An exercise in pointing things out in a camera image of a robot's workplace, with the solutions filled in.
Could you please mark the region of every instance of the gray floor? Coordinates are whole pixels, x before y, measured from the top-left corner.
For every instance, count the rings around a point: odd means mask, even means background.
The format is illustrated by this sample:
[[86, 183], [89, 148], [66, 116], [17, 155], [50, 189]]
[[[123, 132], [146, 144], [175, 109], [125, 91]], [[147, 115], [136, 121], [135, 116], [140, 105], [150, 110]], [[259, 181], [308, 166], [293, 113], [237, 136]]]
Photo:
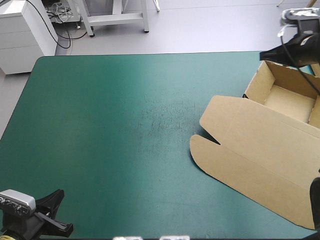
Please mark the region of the gray floor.
[[[95, 37], [75, 40], [57, 55], [167, 54], [230, 51], [263, 51], [280, 44], [280, 14], [289, 8], [305, 7], [308, 0], [159, 0], [156, 12], [147, 0], [150, 32], [142, 23], [96, 27]], [[112, 0], [87, 0], [91, 15], [109, 13]], [[140, 9], [140, 0], [131, 0], [127, 11]], [[85, 30], [69, 25], [73, 37]], [[286, 33], [291, 38], [294, 30]], [[0, 71], [0, 137], [2, 136], [29, 74], [5, 76]]]

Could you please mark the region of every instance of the white drawer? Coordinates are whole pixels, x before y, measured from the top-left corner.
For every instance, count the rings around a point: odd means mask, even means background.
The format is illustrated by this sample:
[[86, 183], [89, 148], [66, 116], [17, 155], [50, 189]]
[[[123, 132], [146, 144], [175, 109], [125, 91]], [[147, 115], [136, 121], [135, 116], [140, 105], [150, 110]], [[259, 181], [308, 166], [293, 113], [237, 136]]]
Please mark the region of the white drawer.
[[43, 53], [39, 46], [0, 49], [0, 68], [5, 74], [31, 72]]
[[19, 31], [0, 34], [0, 49], [37, 46], [38, 43], [31, 31]]
[[10, 16], [0, 18], [0, 34], [30, 31], [23, 16]]

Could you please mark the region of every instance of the green mat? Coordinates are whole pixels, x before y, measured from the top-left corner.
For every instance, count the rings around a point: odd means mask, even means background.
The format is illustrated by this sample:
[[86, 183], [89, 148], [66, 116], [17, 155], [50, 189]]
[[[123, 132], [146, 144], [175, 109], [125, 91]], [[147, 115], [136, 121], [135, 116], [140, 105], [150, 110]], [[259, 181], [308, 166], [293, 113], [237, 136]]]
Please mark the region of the green mat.
[[74, 238], [301, 238], [203, 173], [189, 139], [213, 95], [239, 96], [258, 52], [42, 57], [0, 141], [0, 190], [65, 190]]

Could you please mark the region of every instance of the open cardboard box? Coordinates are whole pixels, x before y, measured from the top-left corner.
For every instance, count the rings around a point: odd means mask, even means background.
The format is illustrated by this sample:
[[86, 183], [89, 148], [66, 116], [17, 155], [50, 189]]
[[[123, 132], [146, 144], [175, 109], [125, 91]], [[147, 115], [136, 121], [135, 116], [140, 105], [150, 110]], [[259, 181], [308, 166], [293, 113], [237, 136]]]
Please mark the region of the open cardboard box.
[[[320, 78], [308, 78], [320, 89]], [[214, 96], [190, 139], [210, 176], [289, 221], [315, 229], [310, 186], [320, 169], [320, 97], [295, 69], [263, 61], [244, 96]]]

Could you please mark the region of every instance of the white cabinet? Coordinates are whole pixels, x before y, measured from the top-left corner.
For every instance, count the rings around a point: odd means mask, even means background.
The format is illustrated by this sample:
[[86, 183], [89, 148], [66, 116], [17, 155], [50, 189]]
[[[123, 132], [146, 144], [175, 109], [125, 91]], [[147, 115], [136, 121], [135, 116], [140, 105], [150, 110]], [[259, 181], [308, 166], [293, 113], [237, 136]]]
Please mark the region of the white cabinet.
[[[58, 40], [41, 0], [31, 2]], [[37, 59], [54, 56], [56, 47], [57, 43], [29, 2], [11, 0], [0, 6], [0, 68], [5, 74], [31, 72]]]

